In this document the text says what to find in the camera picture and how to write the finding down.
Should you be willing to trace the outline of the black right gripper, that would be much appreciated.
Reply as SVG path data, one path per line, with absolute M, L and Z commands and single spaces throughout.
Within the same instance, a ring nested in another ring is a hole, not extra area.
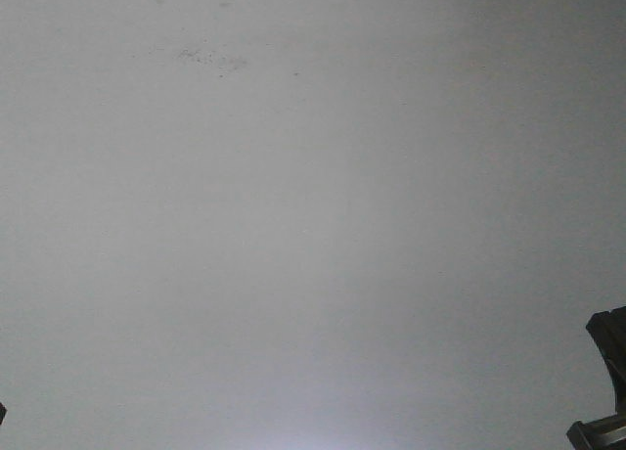
M 577 450 L 625 449 L 625 307 L 595 313 L 586 329 L 596 344 L 610 376 L 613 415 L 588 423 L 575 422 L 566 436 Z

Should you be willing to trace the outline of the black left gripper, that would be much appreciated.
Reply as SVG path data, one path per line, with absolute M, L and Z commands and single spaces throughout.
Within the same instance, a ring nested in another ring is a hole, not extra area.
M 0 403 L 0 425 L 2 425 L 6 414 L 7 414 L 6 407 L 2 403 Z

